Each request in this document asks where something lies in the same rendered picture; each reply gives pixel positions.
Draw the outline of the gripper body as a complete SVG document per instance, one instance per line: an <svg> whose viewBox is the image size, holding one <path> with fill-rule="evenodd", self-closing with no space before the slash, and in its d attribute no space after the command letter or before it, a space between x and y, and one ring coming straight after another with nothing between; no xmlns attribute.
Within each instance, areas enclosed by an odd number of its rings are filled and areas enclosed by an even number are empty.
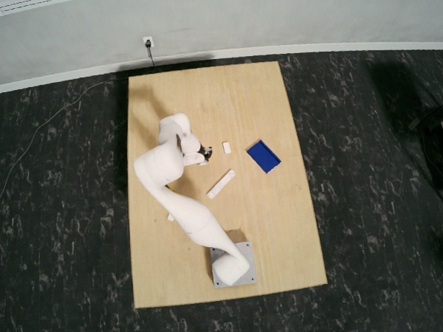
<svg viewBox="0 0 443 332"><path fill-rule="evenodd" d="M202 146L202 144L200 143L200 149L197 153L201 153L202 155L205 154L206 150L204 150L205 147Z"/></svg>

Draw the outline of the dark blue rectangular pad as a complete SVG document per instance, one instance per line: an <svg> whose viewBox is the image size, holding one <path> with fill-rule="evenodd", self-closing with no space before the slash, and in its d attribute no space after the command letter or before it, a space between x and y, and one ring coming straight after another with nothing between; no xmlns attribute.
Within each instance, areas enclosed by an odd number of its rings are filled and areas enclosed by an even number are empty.
<svg viewBox="0 0 443 332"><path fill-rule="evenodd" d="M248 149L247 153L266 174L268 174L271 170L273 170L281 163L281 160L268 148L268 146L262 140Z"/></svg>

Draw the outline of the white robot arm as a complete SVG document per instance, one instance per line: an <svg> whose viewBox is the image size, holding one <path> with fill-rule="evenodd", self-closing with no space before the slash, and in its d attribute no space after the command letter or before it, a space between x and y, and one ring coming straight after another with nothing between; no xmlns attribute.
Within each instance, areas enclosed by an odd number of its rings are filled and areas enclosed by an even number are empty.
<svg viewBox="0 0 443 332"><path fill-rule="evenodd" d="M207 206L178 194L167 185L182 175L185 165L205 160L202 154L197 153L200 141L190 129L188 116L181 112L162 119L159 128L158 143L162 146L137 157L133 163L134 172L143 187L172 215L194 243L226 251L212 267L220 281L231 286L250 268L248 260Z"/></svg>

